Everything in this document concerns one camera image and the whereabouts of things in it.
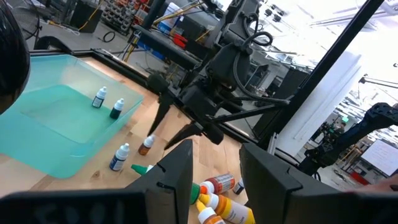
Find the orange cap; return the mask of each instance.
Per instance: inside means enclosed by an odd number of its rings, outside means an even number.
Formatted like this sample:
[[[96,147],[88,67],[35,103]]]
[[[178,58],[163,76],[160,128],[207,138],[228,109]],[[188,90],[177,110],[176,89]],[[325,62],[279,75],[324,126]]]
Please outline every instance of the orange cap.
[[[200,186],[200,193],[207,194],[207,188],[205,186]]]

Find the teal plastic tub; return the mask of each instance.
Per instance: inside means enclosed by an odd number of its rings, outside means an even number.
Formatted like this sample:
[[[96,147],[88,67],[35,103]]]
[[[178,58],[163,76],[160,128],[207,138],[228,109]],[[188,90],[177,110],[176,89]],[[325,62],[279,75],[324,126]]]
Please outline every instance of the teal plastic tub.
[[[24,92],[0,116],[0,152],[53,177],[71,177],[129,121],[143,97],[70,55],[31,61]],[[105,101],[94,108],[102,86]],[[109,114],[120,98],[124,107],[115,120]]]

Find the wooden surface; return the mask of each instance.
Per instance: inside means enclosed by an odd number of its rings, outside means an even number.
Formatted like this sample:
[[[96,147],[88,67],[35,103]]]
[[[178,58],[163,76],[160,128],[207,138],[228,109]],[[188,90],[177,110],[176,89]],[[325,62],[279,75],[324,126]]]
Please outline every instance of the wooden surface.
[[[91,66],[128,86],[144,96],[139,109],[134,113],[127,125],[110,140],[102,150],[71,178],[56,179],[41,171],[35,170],[13,158],[0,154],[0,196],[21,190],[70,190],[70,189],[109,189],[123,188],[134,182],[139,175],[131,168],[131,164],[147,166],[155,164],[171,149],[164,151],[167,141],[190,120],[178,109],[172,107],[166,118],[155,131],[157,139],[148,155],[141,156],[137,148],[142,144],[155,117],[158,103],[157,96],[133,81],[118,74],[92,58],[83,58]],[[193,181],[200,183],[214,175],[232,173],[236,181],[240,179],[239,148],[240,143],[224,136],[220,145],[212,144],[206,137],[195,136],[193,139]],[[120,145],[128,142],[131,153],[121,171],[109,168],[114,153]],[[245,191],[235,195],[232,190],[225,194],[239,203],[247,201]],[[189,223],[199,223],[198,212],[194,206],[190,208]]]

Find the white cap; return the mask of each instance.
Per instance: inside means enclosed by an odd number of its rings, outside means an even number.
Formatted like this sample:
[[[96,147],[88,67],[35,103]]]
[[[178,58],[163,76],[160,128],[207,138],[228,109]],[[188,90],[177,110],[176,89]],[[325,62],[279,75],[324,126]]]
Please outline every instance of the white cap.
[[[152,165],[148,165],[148,167],[147,167],[147,172],[150,171],[153,167],[154,167],[154,166],[152,166]]]
[[[214,185],[210,181],[204,181],[200,184],[200,186],[203,186],[207,189],[206,194],[211,194],[214,193]]]
[[[155,142],[155,135],[151,134],[150,136],[148,136],[147,138],[145,138],[144,140],[144,146],[145,147],[152,147],[154,145]]]
[[[238,184],[239,184],[240,186],[244,187],[244,185],[243,185],[243,179],[240,179],[239,182],[238,182]]]
[[[116,154],[120,159],[124,159],[127,158],[129,152],[130,152],[129,143],[125,143],[124,145],[120,146],[120,149],[116,152]]]
[[[208,219],[212,215],[216,215],[212,208],[203,209],[203,211],[201,211],[198,215],[199,222],[201,224],[205,224],[206,219]]]
[[[97,92],[97,97],[100,98],[100,99],[104,99],[105,95],[106,95],[106,86],[102,87]]]
[[[218,205],[218,196],[212,193],[210,193],[209,196],[210,196],[210,201],[206,204],[206,206],[215,210]]]
[[[116,110],[121,111],[121,110],[123,109],[123,105],[124,105],[124,99],[123,99],[123,98],[120,98],[120,100],[118,100],[118,101],[114,104],[113,108],[115,108]]]

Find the orange bottle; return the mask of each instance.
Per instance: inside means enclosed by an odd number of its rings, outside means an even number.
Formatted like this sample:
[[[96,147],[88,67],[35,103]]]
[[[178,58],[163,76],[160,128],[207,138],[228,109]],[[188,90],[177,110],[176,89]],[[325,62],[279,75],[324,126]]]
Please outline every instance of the orange bottle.
[[[217,215],[234,224],[255,224],[253,211],[222,195],[200,194],[199,201],[212,208]]]
[[[232,174],[223,174],[206,179],[200,184],[200,193],[202,194],[222,194],[229,189],[234,188],[235,178]]]
[[[201,224],[225,224],[224,220],[217,216],[212,208],[206,208],[203,203],[197,201],[199,210],[198,219]]]

